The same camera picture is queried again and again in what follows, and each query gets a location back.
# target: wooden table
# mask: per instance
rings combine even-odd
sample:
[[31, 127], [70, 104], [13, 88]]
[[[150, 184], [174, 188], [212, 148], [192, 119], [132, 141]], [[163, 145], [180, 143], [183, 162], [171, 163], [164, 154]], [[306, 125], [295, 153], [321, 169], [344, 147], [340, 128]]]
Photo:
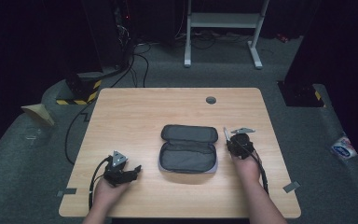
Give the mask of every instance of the wooden table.
[[[215, 104], [208, 104], [212, 96]], [[185, 175], [158, 169], [166, 124], [215, 127], [215, 174]], [[227, 152], [223, 127], [256, 129], [249, 133], [267, 173], [269, 194], [285, 217], [299, 217], [296, 194], [282, 188], [291, 180], [260, 90], [253, 88], [104, 89], [89, 122], [67, 188], [63, 217], [88, 213], [89, 185], [97, 165], [113, 151], [129, 157], [125, 171], [142, 164], [111, 217], [248, 217], [241, 183]]]

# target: human hand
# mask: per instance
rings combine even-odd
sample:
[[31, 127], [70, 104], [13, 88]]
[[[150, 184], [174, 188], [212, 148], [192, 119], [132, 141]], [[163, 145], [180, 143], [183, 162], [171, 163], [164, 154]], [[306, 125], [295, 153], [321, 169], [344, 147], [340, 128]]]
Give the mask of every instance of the human hand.
[[246, 159], [242, 160], [241, 158], [231, 154], [231, 159], [234, 162], [237, 174], [243, 184], [255, 182], [259, 183], [260, 169], [252, 156], [248, 156]]
[[107, 213], [129, 185], [130, 183], [124, 183], [113, 187], [102, 177], [94, 190], [94, 202], [92, 208], [95, 206]]

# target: forearm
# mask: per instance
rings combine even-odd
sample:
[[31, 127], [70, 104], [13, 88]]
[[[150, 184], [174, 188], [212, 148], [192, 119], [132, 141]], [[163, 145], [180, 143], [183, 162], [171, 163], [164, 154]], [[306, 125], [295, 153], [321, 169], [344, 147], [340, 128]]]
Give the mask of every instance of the forearm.
[[107, 216], [107, 210], [93, 206], [86, 218], [83, 220], [83, 224], [103, 224]]
[[287, 223], [260, 183], [242, 181], [242, 186], [251, 223]]

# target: stand leg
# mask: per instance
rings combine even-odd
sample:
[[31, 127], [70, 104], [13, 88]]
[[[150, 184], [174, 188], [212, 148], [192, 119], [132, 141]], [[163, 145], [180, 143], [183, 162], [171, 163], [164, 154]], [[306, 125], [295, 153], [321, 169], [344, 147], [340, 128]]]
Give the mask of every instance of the stand leg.
[[260, 57], [258, 57], [257, 50], [255, 45], [257, 44], [258, 36], [260, 35], [261, 27], [263, 26], [264, 18], [266, 17], [267, 7], [269, 5], [269, 0], [265, 0], [261, 8], [260, 16], [258, 17], [257, 26], [255, 27], [255, 34], [252, 41], [248, 41], [249, 50], [251, 51], [252, 58], [255, 62], [255, 68], [262, 69], [263, 64], [261, 63]]
[[185, 67], [190, 67], [190, 66], [191, 66], [191, 0], [188, 0]]

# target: hand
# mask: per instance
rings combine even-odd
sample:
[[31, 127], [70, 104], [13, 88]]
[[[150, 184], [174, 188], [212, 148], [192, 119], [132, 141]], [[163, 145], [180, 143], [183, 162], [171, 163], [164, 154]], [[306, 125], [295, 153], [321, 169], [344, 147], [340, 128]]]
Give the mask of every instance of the hand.
[[130, 183], [124, 183], [113, 187], [103, 177], [98, 181], [94, 190], [94, 202], [91, 210], [83, 220], [83, 224], [103, 223], [109, 210], [118, 201], [121, 194], [129, 187]]
[[108, 212], [129, 185], [130, 183], [124, 183], [113, 187], [102, 177], [94, 190], [94, 202], [92, 207], [98, 206], [99, 209]]
[[260, 179], [260, 170], [257, 162], [252, 156], [248, 156], [245, 160], [231, 154], [231, 159], [234, 162], [237, 174], [242, 183], [258, 182]]

